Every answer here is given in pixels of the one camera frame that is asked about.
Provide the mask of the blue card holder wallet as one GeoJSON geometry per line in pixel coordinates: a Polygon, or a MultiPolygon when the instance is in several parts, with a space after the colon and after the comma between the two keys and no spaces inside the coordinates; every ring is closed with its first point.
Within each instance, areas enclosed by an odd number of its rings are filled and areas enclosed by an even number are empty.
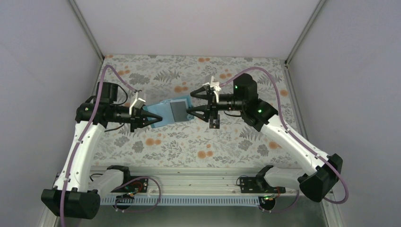
{"type": "Polygon", "coordinates": [[[159,128],[177,122],[194,120],[194,116],[187,113],[187,109],[192,107],[191,97],[182,96],[147,105],[143,109],[163,118],[162,121],[151,124],[152,128],[159,128]]]}

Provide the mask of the black credit card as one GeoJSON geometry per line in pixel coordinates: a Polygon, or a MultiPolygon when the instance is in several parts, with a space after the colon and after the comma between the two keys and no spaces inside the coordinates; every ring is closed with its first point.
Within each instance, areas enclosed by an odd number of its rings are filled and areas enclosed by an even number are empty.
{"type": "Polygon", "coordinates": [[[209,118],[209,128],[210,129],[220,129],[220,115],[211,116],[209,118]]]}

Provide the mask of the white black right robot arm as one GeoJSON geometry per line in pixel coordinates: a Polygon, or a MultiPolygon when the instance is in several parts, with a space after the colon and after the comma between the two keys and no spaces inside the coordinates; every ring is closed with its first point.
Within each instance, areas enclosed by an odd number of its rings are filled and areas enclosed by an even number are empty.
{"type": "Polygon", "coordinates": [[[209,123],[211,129],[220,127],[220,111],[239,111],[244,122],[256,131],[270,137],[299,164],[299,169],[265,166],[256,176],[261,192],[273,187],[300,190],[314,202],[321,202],[339,181],[343,160],[328,155],[287,125],[279,111],[259,98],[257,83],[243,73],[234,79],[232,94],[219,94],[217,82],[208,82],[190,93],[191,97],[207,101],[206,105],[187,109],[187,113],[209,123]]]}

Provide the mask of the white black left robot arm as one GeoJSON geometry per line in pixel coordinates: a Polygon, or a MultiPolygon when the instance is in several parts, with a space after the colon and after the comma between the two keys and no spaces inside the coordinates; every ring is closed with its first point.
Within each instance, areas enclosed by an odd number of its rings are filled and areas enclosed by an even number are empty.
{"type": "Polygon", "coordinates": [[[142,108],[144,100],[136,96],[131,107],[116,104],[119,85],[98,83],[97,94],[82,103],[75,117],[75,132],[66,163],[51,189],[44,189],[41,201],[60,218],[93,219],[101,199],[122,192],[122,199],[145,192],[147,178],[133,178],[127,166],[110,166],[98,178],[90,179],[95,149],[109,123],[127,124],[131,132],[160,122],[163,118],[142,108]]]}

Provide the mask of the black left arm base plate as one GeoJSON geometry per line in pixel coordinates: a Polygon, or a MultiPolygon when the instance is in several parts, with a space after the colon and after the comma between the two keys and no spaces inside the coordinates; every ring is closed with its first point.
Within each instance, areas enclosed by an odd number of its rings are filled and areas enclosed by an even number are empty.
{"type": "Polygon", "coordinates": [[[149,178],[146,176],[131,176],[129,180],[129,184],[120,187],[118,189],[112,190],[112,192],[120,192],[120,193],[146,193],[148,190],[149,178]]]}

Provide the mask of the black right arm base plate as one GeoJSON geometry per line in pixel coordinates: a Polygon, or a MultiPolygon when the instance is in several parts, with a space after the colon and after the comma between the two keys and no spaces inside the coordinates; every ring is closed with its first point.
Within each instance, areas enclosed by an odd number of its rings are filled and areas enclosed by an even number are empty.
{"type": "Polygon", "coordinates": [[[257,177],[249,177],[246,175],[239,176],[236,185],[240,187],[241,193],[285,193],[285,187],[272,187],[264,179],[257,177]]]}

